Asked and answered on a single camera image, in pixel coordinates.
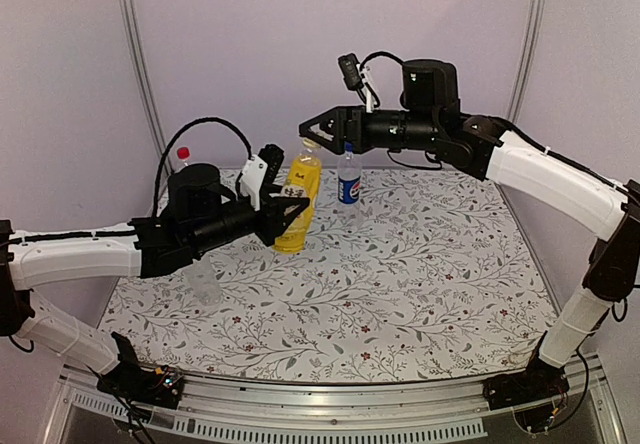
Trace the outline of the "Pepsi bottle blue label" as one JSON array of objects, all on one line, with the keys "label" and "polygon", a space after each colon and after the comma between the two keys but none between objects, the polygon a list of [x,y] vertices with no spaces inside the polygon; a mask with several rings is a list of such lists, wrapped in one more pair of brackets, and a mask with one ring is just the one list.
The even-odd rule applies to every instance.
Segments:
[{"label": "Pepsi bottle blue label", "polygon": [[344,152],[338,162],[338,200],[344,205],[359,202],[362,163],[359,155]]}]

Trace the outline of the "pale yellow bottle cap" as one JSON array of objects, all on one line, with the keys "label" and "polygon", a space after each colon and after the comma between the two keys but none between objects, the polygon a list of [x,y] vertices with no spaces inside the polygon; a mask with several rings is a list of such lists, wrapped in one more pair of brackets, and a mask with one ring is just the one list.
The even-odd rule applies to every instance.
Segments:
[{"label": "pale yellow bottle cap", "polygon": [[317,142],[315,142],[315,141],[313,141],[313,140],[311,140],[309,138],[303,138],[302,139],[302,143],[303,143],[304,146],[309,147],[309,148],[320,148],[320,145]]}]

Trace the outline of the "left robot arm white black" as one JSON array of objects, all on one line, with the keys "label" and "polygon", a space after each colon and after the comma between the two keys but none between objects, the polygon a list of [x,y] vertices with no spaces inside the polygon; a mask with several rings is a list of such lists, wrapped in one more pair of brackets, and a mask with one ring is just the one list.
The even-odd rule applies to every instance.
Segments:
[{"label": "left robot arm white black", "polygon": [[173,174],[162,211],[115,226],[58,234],[16,232],[1,223],[1,334],[37,341],[109,377],[128,398],[148,390],[130,341],[108,336],[38,297],[35,287],[95,277],[170,275],[209,251],[254,234],[273,245],[310,205],[282,194],[278,165],[246,163],[236,189],[219,170],[193,164]]}]

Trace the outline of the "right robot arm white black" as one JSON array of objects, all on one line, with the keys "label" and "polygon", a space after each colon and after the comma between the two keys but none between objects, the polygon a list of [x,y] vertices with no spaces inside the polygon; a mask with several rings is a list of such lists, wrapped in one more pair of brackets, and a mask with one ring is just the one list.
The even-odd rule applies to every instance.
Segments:
[{"label": "right robot arm white black", "polygon": [[633,291],[639,264],[639,185],[622,185],[536,143],[511,122],[465,114],[457,71],[435,59],[402,62],[400,109],[380,108],[366,65],[342,56],[346,87],[365,97],[362,106],[336,106],[299,127],[302,137],[335,155],[373,149],[418,150],[478,180],[523,192],[560,211],[597,239],[582,283],[544,335],[517,379],[517,391],[537,400],[616,302]]}]

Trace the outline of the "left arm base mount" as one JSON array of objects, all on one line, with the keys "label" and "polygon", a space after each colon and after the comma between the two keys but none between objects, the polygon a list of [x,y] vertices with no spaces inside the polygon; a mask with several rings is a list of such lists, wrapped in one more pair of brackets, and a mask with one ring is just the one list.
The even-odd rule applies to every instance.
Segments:
[{"label": "left arm base mount", "polygon": [[169,365],[144,369],[125,336],[112,332],[118,350],[116,367],[100,374],[97,389],[123,400],[176,410],[184,390],[184,373]]}]

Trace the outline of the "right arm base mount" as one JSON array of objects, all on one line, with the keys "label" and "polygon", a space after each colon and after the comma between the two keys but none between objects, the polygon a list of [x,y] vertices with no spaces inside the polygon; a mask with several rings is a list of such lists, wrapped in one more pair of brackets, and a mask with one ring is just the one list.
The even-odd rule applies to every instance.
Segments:
[{"label": "right arm base mount", "polygon": [[537,354],[523,370],[487,378],[482,386],[491,410],[527,405],[515,412],[514,419],[523,431],[531,434],[550,430],[566,407],[570,389],[564,368],[546,364]]}]

